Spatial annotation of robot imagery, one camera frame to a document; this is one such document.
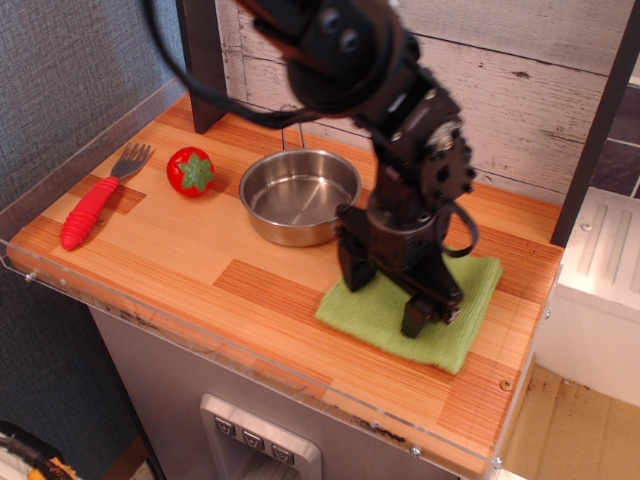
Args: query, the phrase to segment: green cloth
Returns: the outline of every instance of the green cloth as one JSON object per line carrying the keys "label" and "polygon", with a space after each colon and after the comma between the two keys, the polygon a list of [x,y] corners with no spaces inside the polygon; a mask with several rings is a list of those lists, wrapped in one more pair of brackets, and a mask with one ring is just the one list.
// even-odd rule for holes
{"label": "green cloth", "polygon": [[464,294],[460,315],[451,325],[428,322],[415,339],[404,336],[402,319],[410,295],[380,272],[357,292],[351,292],[340,280],[322,299],[316,318],[385,352],[458,373],[502,275],[502,266],[492,257],[444,255],[444,262]]}

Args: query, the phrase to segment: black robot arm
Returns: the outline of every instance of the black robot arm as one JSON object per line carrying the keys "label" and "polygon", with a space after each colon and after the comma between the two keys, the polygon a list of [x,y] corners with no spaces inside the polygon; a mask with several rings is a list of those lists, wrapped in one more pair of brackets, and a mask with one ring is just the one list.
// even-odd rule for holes
{"label": "black robot arm", "polygon": [[[477,230],[455,200],[472,190],[459,108],[420,66],[416,38],[385,0],[236,0],[286,62],[312,117],[350,117],[371,134],[379,165],[366,210],[341,206],[339,260],[353,291],[384,272],[411,295],[402,331],[450,323],[463,298],[442,255],[462,256]],[[458,214],[472,244],[443,245]]]}

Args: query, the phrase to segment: toy tomato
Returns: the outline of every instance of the toy tomato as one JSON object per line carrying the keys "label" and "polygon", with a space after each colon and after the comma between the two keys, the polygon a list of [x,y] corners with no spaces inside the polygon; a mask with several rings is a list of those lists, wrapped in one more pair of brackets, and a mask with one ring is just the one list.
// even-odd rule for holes
{"label": "toy tomato", "polygon": [[177,192],[197,197],[213,185],[213,163],[199,148],[181,148],[167,163],[167,177]]}

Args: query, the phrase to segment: screw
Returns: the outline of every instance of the screw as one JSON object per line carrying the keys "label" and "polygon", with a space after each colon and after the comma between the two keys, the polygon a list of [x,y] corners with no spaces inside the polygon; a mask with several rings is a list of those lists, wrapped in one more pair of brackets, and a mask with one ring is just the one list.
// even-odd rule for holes
{"label": "screw", "polygon": [[335,7],[329,7],[320,14],[320,33],[331,35],[338,29],[340,14]]}
{"label": "screw", "polygon": [[511,380],[501,380],[500,388],[505,392],[510,392],[511,390],[513,390],[513,383],[511,383]]}
{"label": "screw", "polygon": [[346,28],[340,35],[340,53],[353,53],[358,47],[358,32],[353,28]]}

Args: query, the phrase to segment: metal bowl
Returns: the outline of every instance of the metal bowl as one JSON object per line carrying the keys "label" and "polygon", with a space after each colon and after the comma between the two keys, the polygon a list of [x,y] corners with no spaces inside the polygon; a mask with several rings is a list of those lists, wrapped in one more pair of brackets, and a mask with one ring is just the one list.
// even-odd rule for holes
{"label": "metal bowl", "polygon": [[336,208],[360,195],[358,171],[325,150],[284,150],[254,163],[240,181],[240,200],[254,228],[280,245],[306,247],[334,237]]}

